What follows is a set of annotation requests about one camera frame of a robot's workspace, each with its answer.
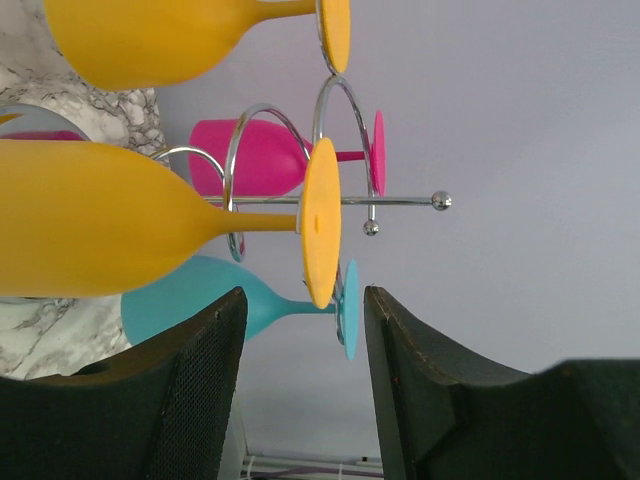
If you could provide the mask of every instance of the plastic wine glass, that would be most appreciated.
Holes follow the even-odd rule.
[[[44,6],[62,54],[104,90],[191,80],[221,62],[254,25],[298,15],[317,15],[332,72],[344,72],[349,62],[349,0],[44,0]]]
[[[244,290],[249,312],[245,340],[278,319],[296,314],[334,314],[338,339],[349,360],[355,356],[360,320],[358,269],[347,267],[344,286],[326,308],[281,297],[260,278],[238,264],[195,255],[169,275],[122,295],[122,325],[132,345],[143,342],[192,317],[229,290]]]
[[[217,208],[147,156],[76,141],[0,140],[0,203],[3,296],[122,293],[167,275],[219,235],[293,231],[313,303],[331,299],[341,207],[329,139],[311,156],[297,215]]]
[[[189,143],[217,159],[226,158],[237,120],[201,120],[191,132]],[[313,146],[304,140],[309,151]],[[248,122],[238,149],[234,192],[241,196],[284,195],[304,180],[307,158],[287,127],[267,120]],[[376,112],[370,148],[371,176],[378,195],[385,192],[385,138],[382,112]],[[339,162],[365,160],[364,151],[338,152]],[[200,195],[221,195],[222,185],[206,159],[189,155],[194,188]]]
[[[353,106],[354,113],[356,114],[356,120],[358,121],[358,127],[360,129],[360,136],[363,148],[363,155],[365,156],[365,165],[367,172],[367,187],[369,198],[375,197],[375,192],[373,190],[373,182],[371,179],[371,146],[369,143],[369,135],[366,131],[366,127],[364,125],[364,120],[360,113],[359,106],[357,105],[357,100],[355,99],[355,95],[351,91],[351,88],[348,86],[346,81],[340,82],[342,88],[347,92],[347,96]],[[328,102],[328,91],[330,87],[327,88],[326,85],[320,92],[320,97],[316,104],[316,109],[314,113],[314,128],[313,128],[313,144],[317,144],[321,138],[324,136],[323,128],[324,128],[324,117],[326,112],[326,104]],[[235,124],[233,132],[231,134],[231,138],[229,141],[228,148],[226,150],[225,162],[224,162],[224,172],[221,171],[220,164],[215,158],[213,158],[208,152],[198,147],[189,147],[193,149],[193,153],[197,153],[200,157],[206,160],[206,162],[213,167],[211,169],[212,172],[218,173],[218,176],[222,179],[223,187],[222,187],[222,198],[218,202],[212,202],[214,204],[222,203],[222,206],[231,211],[233,209],[233,194],[235,189],[235,174],[236,167],[238,164],[238,153],[240,150],[240,144],[244,134],[246,133],[247,128],[251,125],[251,120],[259,113],[269,113],[275,116],[280,122],[282,122],[283,126],[290,132],[291,137],[297,143],[303,158],[309,159],[309,148],[304,138],[300,135],[300,132],[296,129],[293,123],[287,118],[284,113],[282,113],[277,107],[267,104],[267,103],[258,103],[247,110],[245,110]],[[381,163],[382,174],[384,175],[384,162]],[[375,205],[369,204],[369,219],[365,223],[365,233],[368,235],[373,235],[378,231],[378,224],[375,222]],[[237,262],[241,262],[244,258],[244,239],[242,235],[231,234],[227,236],[229,242],[229,249],[231,251],[231,256]]]

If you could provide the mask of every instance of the white marble surface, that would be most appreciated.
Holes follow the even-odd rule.
[[[55,46],[42,0],[0,0],[0,104],[53,110],[91,140],[144,154],[164,146],[152,89],[110,93],[80,79]],[[120,296],[0,304],[0,375],[70,374],[128,348]]]

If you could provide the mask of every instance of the pink wine glass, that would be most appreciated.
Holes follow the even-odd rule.
[[[236,119],[201,120],[194,127],[190,144],[212,155],[222,166],[227,157]],[[304,140],[309,152],[313,148]],[[370,149],[373,188],[380,196],[385,192],[386,150],[384,118],[376,112],[373,142]],[[338,161],[365,160],[364,151],[338,152]],[[307,159],[291,132],[283,125],[266,120],[249,121],[238,149],[233,190],[239,196],[281,196],[304,180]],[[222,184],[209,162],[189,155],[191,180],[200,195],[221,195]]]

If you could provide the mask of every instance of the curved metal arm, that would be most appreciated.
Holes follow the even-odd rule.
[[[335,87],[336,85],[342,89],[342,91],[349,99],[349,103],[351,104],[351,108],[356,117],[356,121],[358,122],[360,140],[362,142],[362,150],[365,159],[364,164],[367,172],[367,194],[370,198],[376,197],[377,194],[375,192],[375,189],[373,188],[373,178],[371,176],[371,142],[369,141],[369,133],[367,131],[367,126],[362,115],[362,108],[355,92],[353,91],[353,88],[351,87],[349,82],[347,82],[347,80],[342,76],[333,75],[329,77],[322,86],[320,93],[318,94],[318,99],[316,101],[316,106],[313,114],[312,143],[315,145],[321,138],[324,137],[324,121],[327,115],[329,95],[331,94],[333,87]],[[369,218],[365,222],[363,228],[364,232],[369,236],[375,235],[380,230],[380,225],[376,221],[375,205],[369,205]]]
[[[302,150],[307,162],[311,158],[309,150],[304,143],[304,139],[298,129],[293,125],[291,120],[282,113],[277,107],[270,105],[268,103],[258,103],[247,110],[245,110],[240,117],[238,117],[238,121],[236,123],[235,128],[233,129],[233,133],[231,135],[231,140],[229,142],[229,149],[227,150],[227,159],[224,164],[224,173],[223,173],[223,189],[222,189],[222,203],[226,210],[231,211],[233,208],[233,179],[236,169],[236,157],[238,155],[238,149],[240,148],[240,141],[242,140],[242,135],[249,125],[249,121],[255,117],[259,113],[270,113],[275,116],[278,120],[282,122],[282,124],[289,130],[289,132],[293,135],[298,142],[298,146]],[[234,242],[230,241],[229,249],[231,250],[231,256],[236,262],[242,262],[244,260],[244,237],[242,245],[237,245]]]
[[[216,171],[218,176],[220,177],[220,181],[224,184],[225,174],[224,169],[220,166],[218,161],[213,158],[211,154],[202,150],[198,147],[192,147],[191,145],[175,145],[173,147],[166,147],[157,152],[150,155],[153,160],[161,160],[164,157],[168,157],[174,153],[194,153],[196,155],[204,158]],[[232,210],[238,211],[237,206],[223,204],[223,208],[231,212]],[[229,251],[231,255],[236,258],[236,252],[241,255],[241,258],[244,257],[245,252],[245,243],[244,243],[244,233],[243,232],[233,232],[227,234],[227,244],[229,245]]]
[[[341,345],[344,345],[344,334],[342,332],[342,315],[340,313],[340,304],[344,297],[344,281],[342,280],[342,266],[338,261],[338,270],[336,271],[336,283],[333,285],[333,301],[336,304],[336,336]]]

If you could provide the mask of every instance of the white wall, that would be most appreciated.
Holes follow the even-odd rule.
[[[347,78],[387,121],[388,193],[447,189],[454,208],[380,210],[343,257],[425,321],[533,371],[565,357],[640,355],[640,2],[353,0]],[[160,92],[171,142],[201,118],[280,106],[310,134],[327,76],[312,18],[252,30],[215,70]],[[329,134],[357,147],[343,97]],[[364,193],[362,168],[343,189]],[[246,265],[305,298],[298,240],[248,236]],[[208,249],[227,257],[223,239]],[[250,448],[379,455],[361,336],[343,359],[330,318],[285,319],[250,342],[239,393]]]

